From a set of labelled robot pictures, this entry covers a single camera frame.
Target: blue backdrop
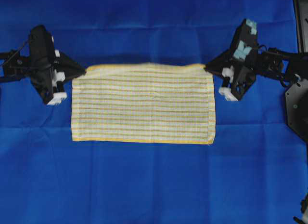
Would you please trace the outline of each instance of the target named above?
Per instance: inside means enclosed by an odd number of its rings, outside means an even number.
[[[44,24],[83,66],[206,63],[248,17],[258,40],[296,52],[292,0],[0,0],[0,51]],[[72,142],[68,99],[43,105],[29,79],[1,85],[0,219],[11,224],[277,224],[300,215],[306,146],[284,124],[284,89],[257,78],[218,94],[213,145]]]

